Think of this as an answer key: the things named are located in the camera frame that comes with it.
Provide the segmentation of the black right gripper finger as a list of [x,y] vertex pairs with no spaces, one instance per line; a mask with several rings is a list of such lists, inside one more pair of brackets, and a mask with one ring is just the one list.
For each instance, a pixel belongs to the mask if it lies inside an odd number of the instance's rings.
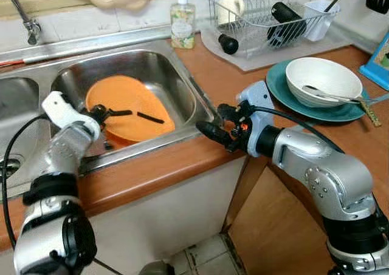
[[203,136],[208,137],[211,141],[215,141],[225,147],[226,150],[234,150],[234,139],[223,128],[208,121],[197,121],[196,128]]
[[231,106],[229,104],[222,103],[217,107],[217,111],[225,121],[242,122],[245,117],[244,109],[242,109],[240,105]]

